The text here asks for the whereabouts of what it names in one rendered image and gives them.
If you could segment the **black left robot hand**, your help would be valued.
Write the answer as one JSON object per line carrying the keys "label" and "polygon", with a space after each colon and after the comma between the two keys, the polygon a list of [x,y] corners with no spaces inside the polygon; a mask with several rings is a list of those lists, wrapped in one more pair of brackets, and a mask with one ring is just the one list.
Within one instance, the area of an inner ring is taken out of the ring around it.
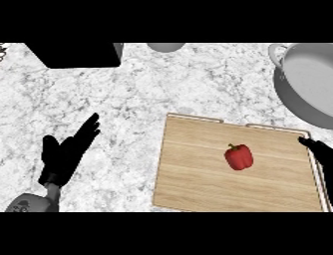
{"label": "black left robot hand", "polygon": [[82,155],[100,133],[99,114],[93,113],[72,136],[57,142],[51,135],[43,137],[41,170],[38,183],[62,187],[75,172]]}

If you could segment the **red bell pepper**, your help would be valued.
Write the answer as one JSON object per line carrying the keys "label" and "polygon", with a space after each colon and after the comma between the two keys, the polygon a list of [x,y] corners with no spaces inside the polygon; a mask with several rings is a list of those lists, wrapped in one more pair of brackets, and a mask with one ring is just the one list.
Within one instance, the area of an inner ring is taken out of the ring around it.
{"label": "red bell pepper", "polygon": [[226,163],[233,170],[244,170],[252,165],[252,156],[248,147],[241,145],[227,145],[227,150],[223,154]]}

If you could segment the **wooden tray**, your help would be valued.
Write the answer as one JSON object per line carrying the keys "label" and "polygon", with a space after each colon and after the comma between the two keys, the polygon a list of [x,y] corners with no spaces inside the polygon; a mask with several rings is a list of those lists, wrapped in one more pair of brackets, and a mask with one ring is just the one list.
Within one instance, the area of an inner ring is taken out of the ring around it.
{"label": "wooden tray", "polygon": [[[322,167],[298,143],[306,130],[168,113],[152,205],[180,211],[329,212]],[[223,154],[244,144],[252,165]]]}

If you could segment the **grey metal pot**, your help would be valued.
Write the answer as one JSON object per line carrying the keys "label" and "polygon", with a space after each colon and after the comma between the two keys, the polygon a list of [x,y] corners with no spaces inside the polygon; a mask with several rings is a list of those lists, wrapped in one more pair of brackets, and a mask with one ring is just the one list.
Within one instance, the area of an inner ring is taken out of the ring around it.
{"label": "grey metal pot", "polygon": [[333,129],[333,43],[270,44],[276,96],[292,114]]}

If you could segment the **black box appliance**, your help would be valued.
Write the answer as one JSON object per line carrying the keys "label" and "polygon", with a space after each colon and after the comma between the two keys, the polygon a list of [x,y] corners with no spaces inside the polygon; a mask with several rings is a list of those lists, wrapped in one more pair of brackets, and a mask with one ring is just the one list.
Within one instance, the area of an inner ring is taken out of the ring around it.
{"label": "black box appliance", "polygon": [[122,43],[25,43],[48,69],[115,68],[121,64]]}

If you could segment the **grey round container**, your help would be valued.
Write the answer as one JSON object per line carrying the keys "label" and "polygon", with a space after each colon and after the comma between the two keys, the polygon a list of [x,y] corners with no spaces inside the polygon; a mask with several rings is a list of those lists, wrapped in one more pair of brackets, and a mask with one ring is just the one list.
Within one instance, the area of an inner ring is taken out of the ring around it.
{"label": "grey round container", "polygon": [[147,43],[147,46],[159,53],[170,53],[180,49],[183,43]]}

